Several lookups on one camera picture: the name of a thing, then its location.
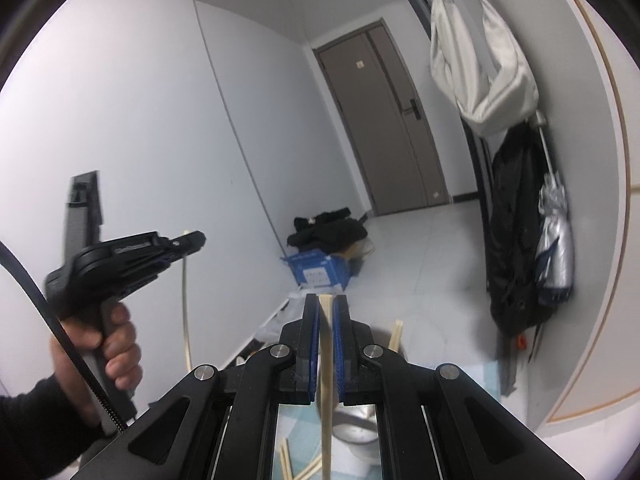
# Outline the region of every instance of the black cable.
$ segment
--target black cable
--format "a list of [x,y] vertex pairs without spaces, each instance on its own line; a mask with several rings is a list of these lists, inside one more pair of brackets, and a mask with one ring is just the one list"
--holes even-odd
[[104,411],[107,412],[118,430],[121,432],[125,431],[127,429],[126,421],[124,421],[118,414],[116,408],[111,403],[111,400],[98,382],[98,379],[96,379],[91,370],[89,370],[89,367],[82,359],[80,352],[78,352],[78,349],[76,349],[74,344],[71,342],[71,339],[69,339],[65,329],[60,325],[58,318],[51,313],[49,303],[47,303],[47,300],[42,295],[32,277],[14,254],[2,242],[0,242],[0,264],[14,277],[14,280],[18,282],[18,285],[20,285],[22,290],[31,300],[31,303],[34,304],[37,311],[42,316],[42,319],[44,319],[45,323],[60,343],[60,346],[62,346],[66,355],[69,356],[69,359],[71,359],[71,362],[84,379],[84,382],[94,393],[98,402],[100,402],[100,405],[104,408]]

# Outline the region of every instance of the finger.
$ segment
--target finger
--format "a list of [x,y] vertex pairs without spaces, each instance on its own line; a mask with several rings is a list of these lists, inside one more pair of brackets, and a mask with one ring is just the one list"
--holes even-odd
[[111,379],[117,379],[126,375],[138,366],[141,356],[140,347],[133,345],[129,350],[114,357],[107,363],[105,368],[107,375]]
[[131,319],[131,315],[129,313],[129,309],[124,303],[117,303],[113,306],[111,309],[111,321],[116,325],[121,325],[126,323],[129,319]]
[[104,356],[107,360],[113,359],[118,354],[126,352],[136,342],[136,327],[133,323],[126,322],[120,325],[104,342]]
[[93,350],[98,348],[102,342],[102,334],[100,332],[78,320],[68,319],[62,323],[62,326],[71,342],[78,349]]
[[142,368],[136,366],[127,374],[116,379],[116,388],[119,390],[133,390],[142,380]]

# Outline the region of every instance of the door handle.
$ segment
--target door handle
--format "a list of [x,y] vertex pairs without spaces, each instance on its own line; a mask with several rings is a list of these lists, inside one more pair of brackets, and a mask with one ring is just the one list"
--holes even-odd
[[422,116],[420,115],[420,110],[418,110],[418,103],[415,102],[415,99],[409,99],[409,103],[411,104],[411,107],[405,108],[404,110],[402,110],[402,114],[403,115],[413,114],[415,115],[415,119],[417,121],[421,120]]

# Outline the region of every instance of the human hand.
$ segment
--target human hand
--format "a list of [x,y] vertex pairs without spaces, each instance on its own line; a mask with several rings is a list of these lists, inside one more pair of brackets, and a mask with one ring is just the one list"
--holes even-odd
[[[111,320],[116,329],[104,342],[100,332],[78,319],[69,318],[62,323],[72,343],[79,350],[95,350],[102,344],[102,351],[107,359],[106,374],[115,380],[119,390],[131,390],[142,380],[140,347],[136,344],[136,329],[129,319],[127,307],[122,303],[115,305],[111,311]],[[54,337],[51,338],[50,350],[54,375],[60,388],[78,410],[82,420],[88,426],[97,426],[100,415],[93,404],[89,388]]]

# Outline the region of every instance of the door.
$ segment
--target door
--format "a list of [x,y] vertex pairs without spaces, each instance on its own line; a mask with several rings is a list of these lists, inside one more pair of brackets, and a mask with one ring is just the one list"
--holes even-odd
[[412,81],[381,24],[319,50],[378,215],[447,203]]

